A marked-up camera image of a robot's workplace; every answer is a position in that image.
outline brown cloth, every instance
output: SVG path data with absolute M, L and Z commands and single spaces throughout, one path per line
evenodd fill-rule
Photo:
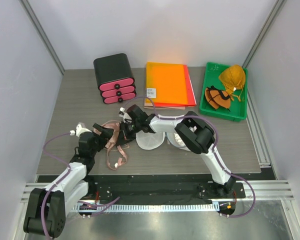
M 207 87 L 204 91 L 204 96 L 207 102 L 216 110 L 219 107 L 229 109 L 231 106 L 230 95 L 226 91 L 217 89 L 214 86 Z

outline orange folder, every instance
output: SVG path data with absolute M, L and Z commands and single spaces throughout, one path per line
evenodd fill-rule
M 147 62 L 146 88 L 155 90 L 155 103 L 188 104 L 185 70 L 182 64 Z
M 154 102 L 154 105 L 156 107 L 194 107 L 197 105 L 194 90 L 192 87 L 192 83 L 189 76 L 189 70 L 187 65 L 183 66 L 183 75 L 185 79 L 185 87 L 186 87 L 186 93 L 187 93 L 187 103 L 186 104 L 178 104 L 178 103 L 163 103 L 163 102 Z M 144 102 L 145 106 L 151 106 L 149 100 L 146 100 Z

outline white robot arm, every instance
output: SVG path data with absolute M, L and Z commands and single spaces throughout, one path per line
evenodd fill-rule
M 189 151 L 200 155 L 209 168 L 215 190 L 220 197 L 232 194 L 236 179 L 230 176 L 230 170 L 224 164 L 217 148 L 214 146 L 214 130 L 192 111 L 183 116 L 147 115 L 137 105 L 127 110 L 120 109 L 123 118 L 116 145 L 121 146 L 136 139 L 136 133 L 176 133 Z M 45 188 L 35 188 L 28 201 L 23 229 L 26 233 L 44 235 L 41 219 L 41 207 L 44 197 L 48 195 L 44 211 L 45 228 L 49 236 L 57 238 L 66 222 L 71 208 L 89 192 L 95 193 L 94 180 L 88 174 L 95 164 L 95 155 L 101 151 L 113 135 L 113 129 L 98 124 L 93 127 L 100 134 L 85 128 L 81 123 L 71 135 L 79 137 L 79 146 L 66 169 L 54 182 Z

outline pink drawer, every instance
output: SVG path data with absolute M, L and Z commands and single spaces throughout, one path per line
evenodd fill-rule
M 133 99 L 136 96 L 134 92 L 122 94 L 121 96 L 111 96 L 104 99 L 105 104 L 122 103 L 124 100 Z
M 114 97 L 114 96 L 118 96 L 120 97 L 123 94 L 128 94 L 128 93 L 132 93 L 135 90 L 134 86 L 125 86 L 119 89 L 112 89 L 109 91 L 104 91 L 102 93 L 102 97 L 104 98 L 110 98 L 110 97 Z
M 112 81 L 112 82 L 107 82 L 102 84 L 99 89 L 100 91 L 109 91 L 112 89 L 120 89 L 122 87 L 129 86 L 134 83 L 134 80 L 132 78 L 126 78 L 126 79 L 121 79 L 118 81 Z

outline yellow bag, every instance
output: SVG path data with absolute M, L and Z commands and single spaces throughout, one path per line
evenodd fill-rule
M 224 85 L 225 91 L 230 95 L 231 100 L 233 101 L 233 97 L 236 97 L 241 102 L 240 96 L 246 84 L 246 74 L 243 68 L 239 65 L 228 67 L 220 74 L 219 79 Z M 233 94 L 237 89 L 241 89 L 239 96 Z

